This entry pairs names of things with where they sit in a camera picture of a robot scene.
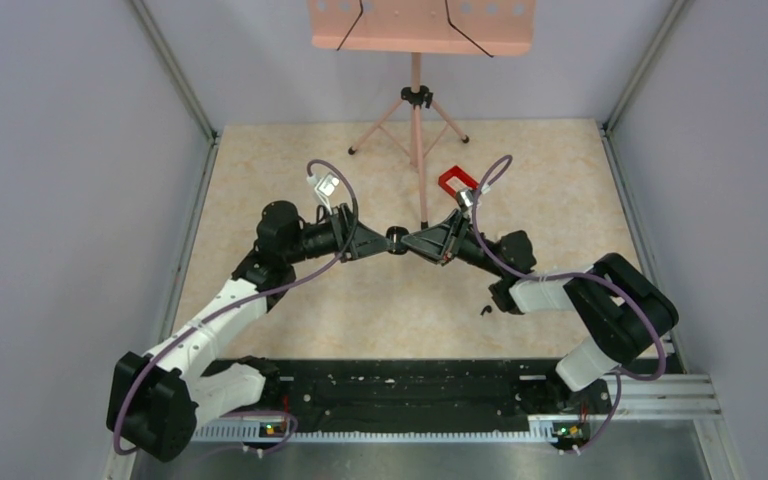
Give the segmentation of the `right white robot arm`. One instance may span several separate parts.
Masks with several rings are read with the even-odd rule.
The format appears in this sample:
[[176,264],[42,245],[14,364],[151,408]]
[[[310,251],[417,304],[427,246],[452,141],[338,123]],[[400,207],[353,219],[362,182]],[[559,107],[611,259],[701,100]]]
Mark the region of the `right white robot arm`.
[[583,272],[538,274],[532,243],[523,230],[491,241],[463,212],[412,233],[392,231],[397,252],[432,263],[461,260],[498,276],[489,286],[496,307],[515,315],[574,311],[588,336],[548,374],[546,397],[560,412],[572,412],[587,387],[619,372],[650,347],[659,353],[653,378],[666,370],[663,335],[679,321],[674,304],[625,257],[608,253]]

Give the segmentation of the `black earbud charging case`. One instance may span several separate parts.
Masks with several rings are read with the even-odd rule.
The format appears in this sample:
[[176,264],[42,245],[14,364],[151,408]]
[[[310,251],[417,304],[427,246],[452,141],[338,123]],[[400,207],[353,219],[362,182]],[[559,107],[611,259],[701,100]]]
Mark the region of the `black earbud charging case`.
[[404,243],[404,237],[409,235],[410,231],[402,226],[391,226],[387,229],[385,236],[388,239],[388,252],[393,255],[404,255],[409,251],[409,247]]

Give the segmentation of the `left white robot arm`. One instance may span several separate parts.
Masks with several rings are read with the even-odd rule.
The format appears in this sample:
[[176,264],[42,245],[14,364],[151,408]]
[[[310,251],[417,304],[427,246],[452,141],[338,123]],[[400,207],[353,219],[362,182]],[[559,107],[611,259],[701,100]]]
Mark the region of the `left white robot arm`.
[[339,262],[394,247],[347,204],[308,223],[293,203],[274,201],[263,209],[256,234],[252,249],[198,314],[146,353],[128,352],[118,360],[107,412],[116,453],[142,450],[168,462],[199,428],[235,409],[274,410],[281,388],[266,368],[243,360],[212,375],[206,370],[289,290]]

